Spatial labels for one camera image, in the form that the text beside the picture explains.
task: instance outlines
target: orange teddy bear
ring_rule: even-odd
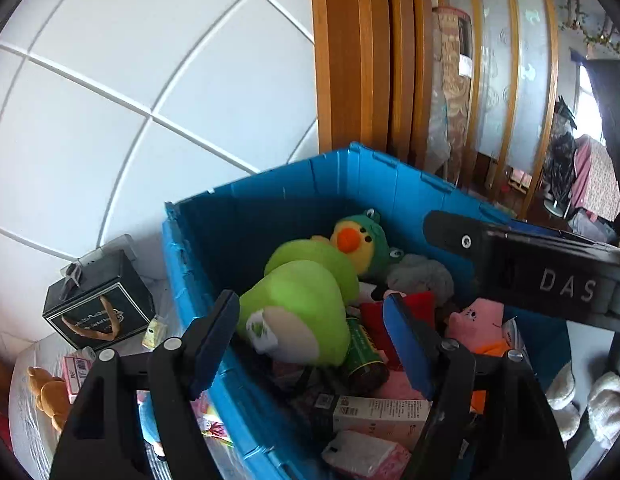
[[[28,368],[28,385],[36,397],[37,408],[52,420],[52,426],[61,433],[70,413],[70,400],[66,382],[53,377],[44,368]]]

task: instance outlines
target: frog plush toy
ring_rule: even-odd
[[[239,335],[281,362],[339,366],[350,341],[345,304],[359,293],[345,254],[293,240],[272,254],[264,274],[239,298]]]
[[[312,239],[329,242],[344,253],[361,280],[382,281],[388,266],[400,262],[403,251],[389,247],[380,221],[379,212],[370,208],[339,220],[330,240],[321,236]]]

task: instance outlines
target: orange plush clothing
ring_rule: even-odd
[[[511,350],[510,345],[507,344],[505,339],[501,339],[496,343],[480,346],[475,349],[474,353],[501,357],[508,350]],[[483,414],[483,410],[485,409],[485,390],[480,390],[472,394],[471,406],[475,412],[480,413],[481,415]]]

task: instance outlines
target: red fabric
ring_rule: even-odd
[[[8,425],[8,417],[0,413],[0,437],[5,442],[7,448],[12,452],[12,441],[10,440],[10,426]]]
[[[420,292],[419,294],[410,294],[403,298],[405,304],[410,307],[410,311],[417,319],[426,321],[430,327],[435,327],[434,322],[434,307],[435,297],[429,290],[427,292]],[[367,329],[372,342],[376,348],[383,350],[388,357],[387,367],[390,370],[402,371],[401,361],[394,349],[392,340],[388,331],[385,329],[383,323],[383,302],[376,301],[376,303],[362,303],[361,309],[361,321]]]

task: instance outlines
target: silver bolt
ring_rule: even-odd
[[[166,350],[176,350],[177,348],[181,348],[181,339],[178,337],[170,337],[163,346]]]
[[[99,359],[102,361],[110,361],[114,357],[114,350],[112,348],[106,348],[99,354]]]
[[[459,342],[456,339],[443,339],[441,341],[441,346],[443,347],[443,350],[451,352],[452,350],[459,348]]]
[[[507,358],[515,363],[520,363],[523,360],[523,354],[519,350],[510,350],[507,353]]]

